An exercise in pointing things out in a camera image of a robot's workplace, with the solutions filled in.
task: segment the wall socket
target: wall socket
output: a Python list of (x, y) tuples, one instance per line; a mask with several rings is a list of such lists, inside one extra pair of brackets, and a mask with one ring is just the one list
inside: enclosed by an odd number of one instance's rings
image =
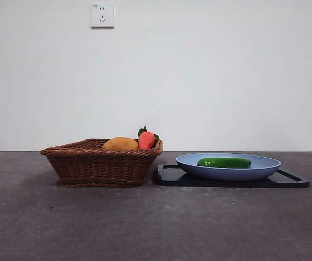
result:
[(91, 28), (114, 27), (114, 4), (110, 2), (94, 3), (91, 5)]

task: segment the brown wicker basket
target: brown wicker basket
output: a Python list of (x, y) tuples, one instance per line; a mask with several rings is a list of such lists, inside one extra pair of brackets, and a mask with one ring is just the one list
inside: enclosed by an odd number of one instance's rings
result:
[(162, 141), (157, 139), (150, 150), (103, 150), (108, 140), (86, 139), (46, 148), (40, 153), (47, 157), (62, 187), (142, 186), (151, 164), (163, 151)]

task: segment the yellow mango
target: yellow mango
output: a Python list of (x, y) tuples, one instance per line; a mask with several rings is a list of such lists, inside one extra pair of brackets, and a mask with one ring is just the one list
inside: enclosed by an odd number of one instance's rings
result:
[(138, 149), (138, 142), (126, 137), (115, 137), (103, 144), (103, 150), (132, 151)]

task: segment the black tray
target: black tray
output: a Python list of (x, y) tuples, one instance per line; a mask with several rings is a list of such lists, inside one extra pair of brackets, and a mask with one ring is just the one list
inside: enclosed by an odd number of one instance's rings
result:
[(172, 187), (218, 187), (218, 188), (308, 188), (309, 181), (285, 170), (277, 170), (270, 177), (257, 181), (216, 181), (198, 178), (185, 173), (178, 165), (159, 165), (154, 180)]

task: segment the green cucumber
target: green cucumber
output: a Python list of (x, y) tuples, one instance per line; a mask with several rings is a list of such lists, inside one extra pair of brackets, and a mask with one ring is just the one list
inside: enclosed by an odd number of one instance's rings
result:
[(197, 163), (197, 166), (227, 169), (247, 169), (250, 165), (252, 165), (251, 161), (244, 158), (204, 158)]

